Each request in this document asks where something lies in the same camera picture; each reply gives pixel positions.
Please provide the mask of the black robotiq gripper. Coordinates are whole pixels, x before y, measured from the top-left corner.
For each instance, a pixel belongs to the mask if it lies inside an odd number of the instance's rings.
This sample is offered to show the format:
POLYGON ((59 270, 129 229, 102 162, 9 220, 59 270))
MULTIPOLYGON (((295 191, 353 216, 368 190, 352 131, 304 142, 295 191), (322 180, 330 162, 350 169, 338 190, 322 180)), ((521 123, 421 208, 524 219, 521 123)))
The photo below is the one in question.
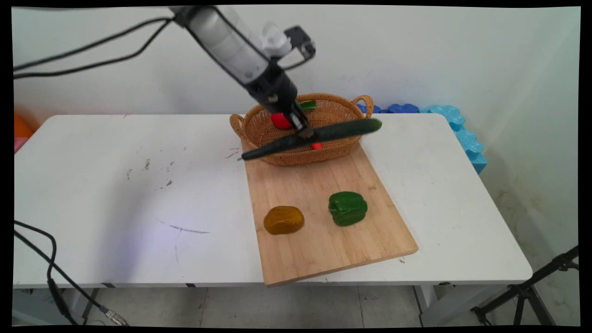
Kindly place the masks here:
POLYGON ((265 110, 285 114, 299 137, 310 138, 315 134, 306 111, 297 106, 295 84, 277 63, 269 62, 264 71, 244 87, 265 110))

